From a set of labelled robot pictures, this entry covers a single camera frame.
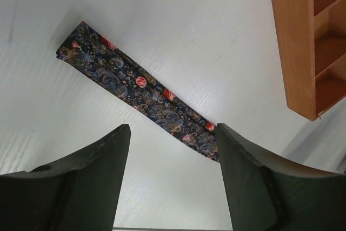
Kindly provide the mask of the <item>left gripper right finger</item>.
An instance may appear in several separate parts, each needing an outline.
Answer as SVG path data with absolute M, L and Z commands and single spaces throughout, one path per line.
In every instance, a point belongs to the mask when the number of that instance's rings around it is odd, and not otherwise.
M 233 230 L 345 230 L 345 175 L 308 167 L 216 128 Z

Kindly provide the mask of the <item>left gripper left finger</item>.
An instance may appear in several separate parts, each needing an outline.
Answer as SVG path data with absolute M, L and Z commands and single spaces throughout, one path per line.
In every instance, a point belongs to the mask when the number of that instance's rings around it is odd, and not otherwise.
M 131 130 L 32 171 L 1 176 L 1 230 L 112 230 Z

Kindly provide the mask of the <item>navy floral tie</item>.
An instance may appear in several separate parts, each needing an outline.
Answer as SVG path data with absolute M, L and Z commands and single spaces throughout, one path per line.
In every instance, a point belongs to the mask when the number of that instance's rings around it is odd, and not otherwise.
M 219 162 L 215 125 L 85 22 L 56 51 L 62 60 L 183 144 Z

